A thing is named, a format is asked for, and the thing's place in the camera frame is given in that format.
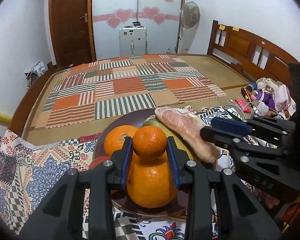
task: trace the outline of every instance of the raw meat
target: raw meat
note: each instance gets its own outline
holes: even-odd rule
[[[200,130],[205,124],[199,117],[186,110],[171,107],[159,107],[154,113],[162,123],[177,132],[201,160],[213,163],[218,158],[220,150],[200,136]]]

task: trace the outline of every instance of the door panel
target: door panel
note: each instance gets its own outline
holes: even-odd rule
[[[92,61],[87,0],[49,0],[50,31],[56,61],[60,66]]]

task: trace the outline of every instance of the headboard panel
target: headboard panel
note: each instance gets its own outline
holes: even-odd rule
[[[234,58],[235,63],[220,58],[215,49]],[[250,81],[270,77],[288,87],[291,86],[291,78],[287,64],[299,63],[272,42],[236,27],[220,25],[215,20],[207,54],[223,61]]]

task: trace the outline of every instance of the large orange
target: large orange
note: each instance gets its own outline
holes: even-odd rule
[[[111,156],[114,151],[121,150],[126,137],[133,137],[138,131],[138,127],[132,125],[121,125],[111,130],[104,142],[104,149],[107,156]]]
[[[140,158],[154,160],[159,158],[166,150],[167,137],[158,127],[144,126],[134,134],[132,147]]]
[[[127,192],[134,203],[145,208],[165,206],[177,195],[167,156],[148,161],[136,157],[130,166]]]

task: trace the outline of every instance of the red packet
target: red packet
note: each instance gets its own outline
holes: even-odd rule
[[[240,106],[240,108],[245,112],[245,113],[251,113],[247,103],[242,100],[242,99],[235,99],[235,101],[237,102],[237,104]]]

